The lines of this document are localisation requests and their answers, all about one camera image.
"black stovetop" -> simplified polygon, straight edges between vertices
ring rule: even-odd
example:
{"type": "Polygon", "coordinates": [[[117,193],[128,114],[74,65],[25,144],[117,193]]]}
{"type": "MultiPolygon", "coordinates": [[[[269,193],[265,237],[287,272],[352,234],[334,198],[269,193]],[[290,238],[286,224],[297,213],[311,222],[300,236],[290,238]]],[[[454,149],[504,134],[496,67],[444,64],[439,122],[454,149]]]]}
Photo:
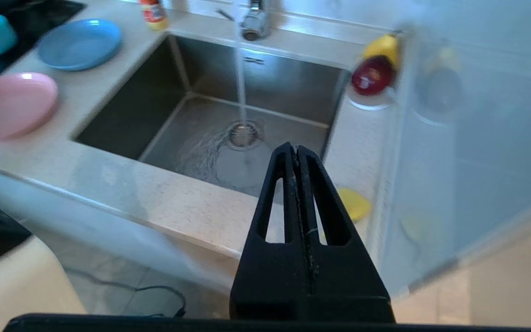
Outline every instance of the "black stovetop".
{"type": "Polygon", "coordinates": [[[18,36],[18,43],[0,55],[0,74],[34,47],[47,31],[67,22],[85,8],[68,0],[32,0],[2,13],[18,36]]]}

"speckled countertop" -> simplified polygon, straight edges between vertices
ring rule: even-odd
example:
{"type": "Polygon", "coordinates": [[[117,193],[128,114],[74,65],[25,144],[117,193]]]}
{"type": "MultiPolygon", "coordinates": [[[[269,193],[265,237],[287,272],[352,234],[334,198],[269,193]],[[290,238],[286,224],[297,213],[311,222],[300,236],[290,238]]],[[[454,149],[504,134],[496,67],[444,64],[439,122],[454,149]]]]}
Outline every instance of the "speckled countertop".
{"type": "MultiPolygon", "coordinates": [[[[0,142],[0,172],[205,248],[240,256],[257,198],[71,140],[168,32],[233,45],[233,23],[170,12],[168,30],[156,32],[143,21],[137,4],[86,2],[88,7],[73,19],[114,21],[124,34],[120,53],[95,69],[70,73],[48,68],[32,50],[10,67],[8,73],[36,71],[51,76],[59,85],[59,109],[35,132],[0,142]]],[[[274,30],[267,40],[243,42],[242,47],[350,69],[363,45],[381,33],[370,30],[362,34],[362,44],[354,44],[274,30]]],[[[364,112],[342,100],[324,161],[336,185],[375,198],[390,111],[364,112]]],[[[272,218],[282,219],[281,206],[274,207],[272,218]]],[[[358,224],[361,235],[366,225],[366,221],[358,224]]]]}

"cable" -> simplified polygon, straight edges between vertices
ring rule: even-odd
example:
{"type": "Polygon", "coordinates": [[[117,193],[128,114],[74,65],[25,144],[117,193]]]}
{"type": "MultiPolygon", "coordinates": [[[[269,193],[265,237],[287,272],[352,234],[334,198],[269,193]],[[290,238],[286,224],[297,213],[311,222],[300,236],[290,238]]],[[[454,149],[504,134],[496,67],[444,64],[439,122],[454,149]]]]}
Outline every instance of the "cable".
{"type": "MultiPolygon", "coordinates": [[[[66,273],[70,273],[70,274],[74,274],[76,276],[82,277],[82,278],[87,279],[91,283],[96,284],[96,285],[104,285],[104,286],[112,286],[112,287],[124,288],[125,290],[129,290],[129,291],[132,291],[132,292],[142,292],[142,291],[147,291],[147,290],[166,290],[166,291],[170,291],[171,293],[173,293],[177,297],[179,297],[179,300],[182,301],[182,307],[175,313],[175,315],[173,315],[173,317],[181,318],[181,317],[183,317],[183,315],[186,314],[186,297],[183,296],[183,294],[179,290],[176,290],[173,287],[163,286],[163,285],[156,285],[156,286],[147,286],[147,287],[142,287],[142,288],[136,288],[136,287],[133,287],[133,286],[130,286],[130,285],[122,284],[120,282],[100,280],[100,279],[94,277],[93,275],[91,275],[90,273],[86,273],[86,272],[80,271],[78,269],[73,269],[71,267],[63,267],[63,268],[65,269],[66,273]]],[[[164,315],[163,314],[153,314],[153,315],[149,315],[149,316],[146,316],[146,317],[164,317],[164,315]]]]}

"kitchen sink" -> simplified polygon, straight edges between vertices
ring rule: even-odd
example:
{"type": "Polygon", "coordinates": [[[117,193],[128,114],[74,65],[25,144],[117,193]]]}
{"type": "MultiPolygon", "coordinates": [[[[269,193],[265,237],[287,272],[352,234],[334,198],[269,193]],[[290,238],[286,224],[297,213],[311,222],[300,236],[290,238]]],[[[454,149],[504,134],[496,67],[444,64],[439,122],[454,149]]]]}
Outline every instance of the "kitchen sink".
{"type": "Polygon", "coordinates": [[[348,78],[326,65],[169,36],[75,141],[258,196],[278,145],[323,157],[348,78]]]}

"blue plate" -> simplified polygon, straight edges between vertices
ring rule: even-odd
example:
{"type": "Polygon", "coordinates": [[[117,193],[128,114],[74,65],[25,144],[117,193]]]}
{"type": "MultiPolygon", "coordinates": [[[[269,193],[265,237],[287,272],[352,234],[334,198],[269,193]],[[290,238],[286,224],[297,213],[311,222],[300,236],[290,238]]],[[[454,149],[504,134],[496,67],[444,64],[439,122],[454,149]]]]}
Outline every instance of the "blue plate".
{"type": "Polygon", "coordinates": [[[116,55],[121,39],[120,28],[114,23],[82,19],[46,33],[38,42],[38,57],[56,69],[90,69],[116,55]]]}

